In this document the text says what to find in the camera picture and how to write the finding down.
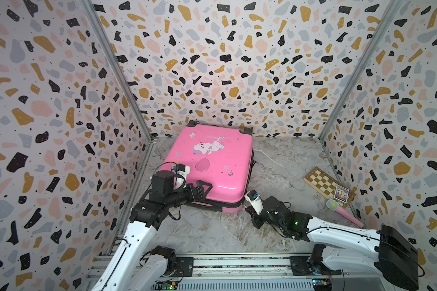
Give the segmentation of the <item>pink hard-shell suitcase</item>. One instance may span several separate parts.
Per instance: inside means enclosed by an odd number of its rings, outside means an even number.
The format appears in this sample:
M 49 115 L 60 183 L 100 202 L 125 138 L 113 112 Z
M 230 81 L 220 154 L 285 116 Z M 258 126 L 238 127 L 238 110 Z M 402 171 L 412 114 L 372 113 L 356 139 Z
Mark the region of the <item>pink hard-shell suitcase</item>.
M 245 200 L 254 166 L 252 128 L 217 127 L 190 120 L 165 162 L 161 170 L 168 170 L 175 162 L 189 166 L 188 183 L 202 180 L 213 185 L 204 200 L 223 202 L 223 212 L 237 213 Z

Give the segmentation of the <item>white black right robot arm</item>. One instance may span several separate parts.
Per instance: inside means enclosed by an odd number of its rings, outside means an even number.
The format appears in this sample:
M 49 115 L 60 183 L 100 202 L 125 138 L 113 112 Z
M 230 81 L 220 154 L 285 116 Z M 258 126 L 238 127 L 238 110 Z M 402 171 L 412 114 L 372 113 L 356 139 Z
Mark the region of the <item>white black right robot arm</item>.
M 271 196 L 261 200 L 252 191 L 245 199 L 253 226 L 270 225 L 280 236 L 314 243 L 303 274 L 355 270 L 382 275 L 396 287 L 417 291 L 425 271 L 418 251 L 395 228 L 360 229 L 329 223 L 312 215 L 291 211 L 285 202 Z

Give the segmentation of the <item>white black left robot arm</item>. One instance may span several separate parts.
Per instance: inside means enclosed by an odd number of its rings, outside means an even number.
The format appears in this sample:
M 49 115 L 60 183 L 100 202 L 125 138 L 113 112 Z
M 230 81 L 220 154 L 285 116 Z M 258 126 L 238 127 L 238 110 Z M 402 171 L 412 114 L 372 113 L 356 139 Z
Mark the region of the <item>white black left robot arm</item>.
M 213 185 L 201 180 L 186 183 L 183 175 L 168 170 L 155 173 L 151 183 L 149 197 L 132 208 L 125 234 L 95 291 L 149 291 L 156 283 L 177 284 L 186 275 L 189 268 L 177 262 L 173 249 L 146 248 L 171 208 L 201 201 Z

